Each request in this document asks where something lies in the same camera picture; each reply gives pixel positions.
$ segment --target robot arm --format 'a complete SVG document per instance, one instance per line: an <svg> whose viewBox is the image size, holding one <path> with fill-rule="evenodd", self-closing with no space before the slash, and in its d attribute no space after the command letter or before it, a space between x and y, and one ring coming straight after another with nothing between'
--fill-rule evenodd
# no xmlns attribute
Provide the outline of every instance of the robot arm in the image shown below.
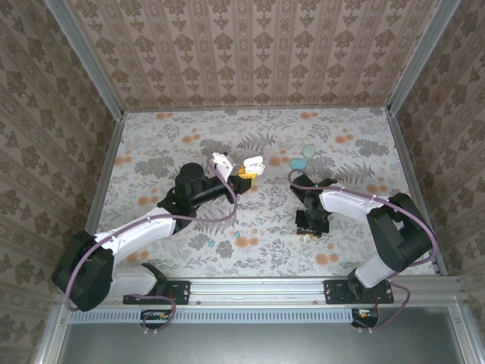
<svg viewBox="0 0 485 364"><path fill-rule="evenodd" d="M213 153L211 163L228 182L235 194L249 190L256 177L263 173L262 157L246 159L244 165L237 165L226 154ZM189 163L180 169L175 178L175 187L153 210L117 229L90 235L81 231L72 236L62 255L52 281L64 292L78 262L95 244L111 238L96 249L83 264L76 276L70 299L81 311L88 311L102 302L107 295L142 294L152 291L160 280L166 280L160 271L150 265L138 269L117 269L114 267L129 254L140 250L157 239L169 237L186 228L191 221L181 218L154 218L159 215L182 215L196 217L199 206L219 196L233 198L218 177L208 178L204 169L196 163Z"/></svg>
<svg viewBox="0 0 485 364"><path fill-rule="evenodd" d="M336 180L327 178L319 184L314 184L303 174L294 182L304 187L328 187L336 183ZM347 286L341 288L342 291L348 290L349 300L357 303L362 303L366 297L373 300L374 287L379 284L385 285L387 277L403 271L432 248L430 238L421 226L374 199L369 200L347 193L345 187L341 187L340 191L323 192L301 190L294 186L290 189L306 207L305 211L300 210L296 215L298 234L321 236L328 233L328 216L334 212L369 224L377 253L349 274ZM424 221L416 205L404 193L397 193L393 197L380 196L380 199L389 201Z"/></svg>

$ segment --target wire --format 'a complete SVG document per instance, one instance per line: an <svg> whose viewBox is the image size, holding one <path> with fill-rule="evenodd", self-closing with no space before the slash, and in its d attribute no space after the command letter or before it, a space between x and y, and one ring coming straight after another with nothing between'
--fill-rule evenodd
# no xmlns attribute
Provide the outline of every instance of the wire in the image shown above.
<svg viewBox="0 0 485 364"><path fill-rule="evenodd" d="M422 264L425 264L427 262L431 262L436 257L436 254L437 254L439 248L438 248L437 239L435 238L433 232L421 219L419 219L417 216L410 213L408 210L405 210L402 207L394 205L393 203L391 203L391 202L389 202L385 199L381 199L377 196L369 196L366 193L361 193L361 192L357 192L357 191L354 191L354 190L349 190L345 187L332 187L332 186L328 186L328 187L305 187L305 186L300 186L299 184L295 184L291 179L291 176L296 172L303 173L303 174L305 173L301 169L293 169L293 170L290 171L290 173L288 173L288 182L289 182L290 185L292 185L295 188L298 188L300 190L335 191L335 192L342 192L343 190L345 190L345 192L350 194L350 195L362 197L362 198L365 198L365 199L369 199L370 201L375 201L375 202L378 202L378 203L382 203L386 206L389 206L391 209L394 209L395 211L402 213L404 216L407 216L412 221L414 221L416 224L418 224L424 230L424 232L426 232L426 234L430 238L431 245L432 245L433 248L431 250L430 256L420 260L419 262L413 262L408 267L415 267L416 265L422 265ZM387 282L393 287L399 288L401 290L405 290L406 298L404 299L404 301L402 301L402 305L397 309L396 312L394 312L394 314L387 321L385 321L383 324L380 324L380 325L375 326L373 328L369 328L369 331L370 330L378 330L378 329L383 328L384 326L388 325L389 323L391 323L408 304L409 299L411 298L411 291L408 288L401 286L400 284L393 283L390 280L391 278L394 278L398 274L399 274L399 272L397 272L397 271L392 273L389 277L387 277ZM358 320L354 320L354 321L357 322L360 325L363 325L364 327L367 327L367 325L362 324L362 322L360 322Z"/></svg>
<svg viewBox="0 0 485 364"><path fill-rule="evenodd" d="M379 330L380 328L383 328L384 326L387 326L392 321L394 321L394 319L401 313L401 311L406 307L409 300L411 299L411 291L408 288L406 288L406 287L404 287L400 284L394 283L390 280L387 280L387 283L389 283L391 286L393 286L395 288L399 288L400 290L404 290L406 292L406 298L402 301L401 306L397 309L397 311L395 311L394 314L387 321L383 322L380 325L374 326L373 328L369 328L364 322L359 321L358 319L354 318L354 322L357 322L360 326L369 329L370 332L372 332L374 330Z"/></svg>
<svg viewBox="0 0 485 364"><path fill-rule="evenodd" d="M127 225L126 227L120 229L119 231L116 231L112 235L106 237L105 239L100 240L98 243L93 245L87 252L86 254L83 255L83 257L79 260L79 262L76 265L76 268L74 268L73 273L70 275L69 282L67 283L66 286L66 292L64 296L64 305L66 306L66 309L71 311L71 312L76 312L79 311L78 308L72 307L70 305L70 292L72 291L74 281L76 280L77 275L79 274L79 270L83 267L83 264L86 262L86 260L103 244L107 243L108 241L112 241L115 237L119 237L121 234L126 233L127 231L137 227L138 225L145 224L147 221L148 222L153 222L161 218L177 218L180 220L188 220L188 221L197 221L197 222L223 222L231 219L233 216L236 215L236 210L237 210L237 196L234 193L233 189L231 186L228 184L228 182L225 181L225 179L221 176L221 174L217 171L217 169L211 164L211 157L207 158L207 166L209 169L211 169L215 175L221 180L222 184L227 188L227 191L231 195L234 201L234 207L233 211L227 215L224 216L223 218L193 218L190 216L183 216L183 215L172 215L172 214L160 214L160 215L153 215L150 216L150 218L147 218L147 220L138 220L134 221L133 223Z"/></svg>
<svg viewBox="0 0 485 364"><path fill-rule="evenodd" d="M165 321L165 323L162 326L160 326L159 328L156 329L157 331L161 331L161 330L165 329L168 326L168 324L170 323L170 321L172 321L175 317L175 312L177 311L177 305L175 304L175 301L172 300L170 297L142 296L141 294L131 294L131 297L139 298L141 300L163 300L163 301L168 301L170 303L171 313L168 316L167 321ZM147 332L147 330L149 330L149 328L146 327L147 318L150 317L150 316L157 315L157 314L159 314L159 312L147 312L145 314L145 316L143 316L142 326L145 329L145 332Z"/></svg>

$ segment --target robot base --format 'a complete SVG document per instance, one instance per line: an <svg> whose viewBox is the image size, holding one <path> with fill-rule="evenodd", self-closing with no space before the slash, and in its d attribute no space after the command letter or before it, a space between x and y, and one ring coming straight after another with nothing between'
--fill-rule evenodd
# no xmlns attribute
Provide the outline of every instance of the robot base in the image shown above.
<svg viewBox="0 0 485 364"><path fill-rule="evenodd" d="M169 281L165 275L159 271L154 265L143 263L143 267L147 268L157 279L155 286L146 296L164 296L170 297L177 305L188 305L190 298L190 281ZM167 305L165 300L151 300L135 298L131 295L123 297L124 305Z"/></svg>
<svg viewBox="0 0 485 364"><path fill-rule="evenodd" d="M393 290L389 283L381 281L372 288L368 288L357 298L349 289L348 279L335 279L324 282L325 302L327 305L342 304L373 304L376 298L381 303L394 303Z"/></svg>

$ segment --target teal stone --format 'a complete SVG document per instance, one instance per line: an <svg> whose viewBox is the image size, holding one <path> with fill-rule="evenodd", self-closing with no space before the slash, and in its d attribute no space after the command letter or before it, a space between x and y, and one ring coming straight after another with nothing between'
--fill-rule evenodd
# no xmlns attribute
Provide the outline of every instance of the teal stone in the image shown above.
<svg viewBox="0 0 485 364"><path fill-rule="evenodd" d="M315 145L314 144L306 144L303 147L303 156L307 159L310 159L315 155Z"/></svg>
<svg viewBox="0 0 485 364"><path fill-rule="evenodd" d="M304 158L292 158L291 162L289 163L291 169L305 169L306 167L306 159Z"/></svg>

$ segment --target floral tablecloth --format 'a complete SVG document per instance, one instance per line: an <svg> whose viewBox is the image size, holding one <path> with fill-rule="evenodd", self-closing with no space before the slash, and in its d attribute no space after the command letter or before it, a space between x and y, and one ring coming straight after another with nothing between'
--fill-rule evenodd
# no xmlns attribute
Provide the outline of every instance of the floral tablecloth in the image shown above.
<svg viewBox="0 0 485 364"><path fill-rule="evenodd" d="M239 197L236 219L192 223L132 254L125 266L150 262L179 278L347 275L375 253L368 226L333 214L328 235L296 235L302 205L286 176L305 144L316 147L306 167L314 181L333 177L370 194L408 193L382 108L136 113L124 121L99 231L147 213L174 186L183 164L205 164L213 152L228 152L237 162L262 155L267 166ZM231 209L220 198L204 204L198 216L218 218ZM406 273L434 271L429 264Z"/></svg>

